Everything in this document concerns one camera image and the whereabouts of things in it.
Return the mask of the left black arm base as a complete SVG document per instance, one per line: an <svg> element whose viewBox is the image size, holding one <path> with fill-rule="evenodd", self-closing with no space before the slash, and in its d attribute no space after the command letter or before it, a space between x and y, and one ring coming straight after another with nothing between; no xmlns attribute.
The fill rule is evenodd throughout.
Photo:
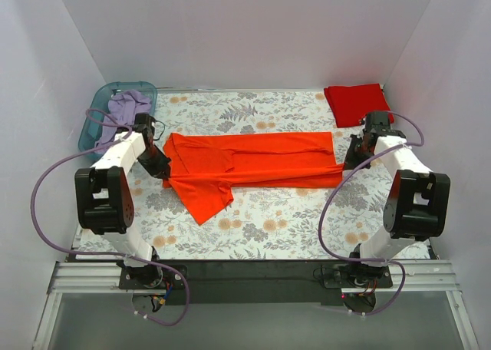
<svg viewBox="0 0 491 350"><path fill-rule="evenodd" d="M183 289L182 278L174 272L153 265L143 267L126 266L117 261L120 272L120 289Z"/></svg>

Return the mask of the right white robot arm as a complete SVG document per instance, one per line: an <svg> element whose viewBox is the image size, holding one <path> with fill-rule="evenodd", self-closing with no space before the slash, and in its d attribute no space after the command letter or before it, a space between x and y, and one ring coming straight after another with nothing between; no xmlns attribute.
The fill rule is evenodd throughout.
<svg viewBox="0 0 491 350"><path fill-rule="evenodd" d="M392 185L382 227L350 254L359 260L347 267L348 280L360 287L373 280L374 267L386 266L414 243L441 235L450 195L450 178L433 172L417 158L412 150L416 144L391 127L389 112L370 112L362 123L362 132L351 136L344 168L368 168L378 156L392 176Z"/></svg>

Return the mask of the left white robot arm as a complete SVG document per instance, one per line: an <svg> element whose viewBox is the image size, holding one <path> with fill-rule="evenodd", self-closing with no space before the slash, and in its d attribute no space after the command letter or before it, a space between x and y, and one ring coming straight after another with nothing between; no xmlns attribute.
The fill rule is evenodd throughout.
<svg viewBox="0 0 491 350"><path fill-rule="evenodd" d="M133 227L135 209L127 175L135 163L153 178L168 180L170 158L154 143L156 120L138 114L129 128L119 127L101 158L74 176L77 216L80 226L102 236L124 260L138 268L137 279L148 289L156 288L163 270L155 261L154 248Z"/></svg>

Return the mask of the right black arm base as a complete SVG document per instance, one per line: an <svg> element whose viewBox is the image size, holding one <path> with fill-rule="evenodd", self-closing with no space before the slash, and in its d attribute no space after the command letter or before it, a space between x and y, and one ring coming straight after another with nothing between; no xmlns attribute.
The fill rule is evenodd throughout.
<svg viewBox="0 0 491 350"><path fill-rule="evenodd" d="M390 270L386 266L373 267L342 259L321 262L312 275L326 289L388 289L393 286Z"/></svg>

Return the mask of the orange t shirt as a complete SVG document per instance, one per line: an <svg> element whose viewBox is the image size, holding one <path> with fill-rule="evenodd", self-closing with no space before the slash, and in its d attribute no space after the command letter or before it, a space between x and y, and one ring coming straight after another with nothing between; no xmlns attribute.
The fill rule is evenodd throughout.
<svg viewBox="0 0 491 350"><path fill-rule="evenodd" d="M329 132L172 133L163 152L170 158L163 187L176 192L199 225L233 202L234 187L335 188L343 178Z"/></svg>

